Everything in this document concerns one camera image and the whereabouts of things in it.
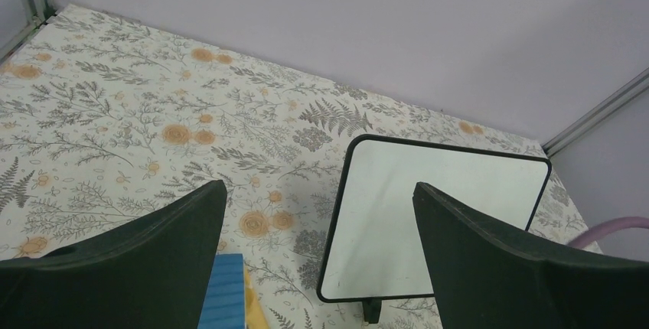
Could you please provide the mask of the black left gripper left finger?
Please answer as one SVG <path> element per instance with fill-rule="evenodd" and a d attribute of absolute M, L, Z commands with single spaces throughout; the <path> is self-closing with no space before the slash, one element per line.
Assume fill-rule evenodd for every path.
<path fill-rule="evenodd" d="M 222 181 L 40 258 L 1 263 L 3 328 L 195 328 L 227 204 Z"/>

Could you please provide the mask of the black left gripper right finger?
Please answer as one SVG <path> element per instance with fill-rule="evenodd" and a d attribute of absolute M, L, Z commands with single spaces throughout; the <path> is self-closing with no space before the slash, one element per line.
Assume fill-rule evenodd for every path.
<path fill-rule="evenodd" d="M 416 224 L 445 328 L 646 328 L 648 264 L 555 243 L 419 182 Z"/>

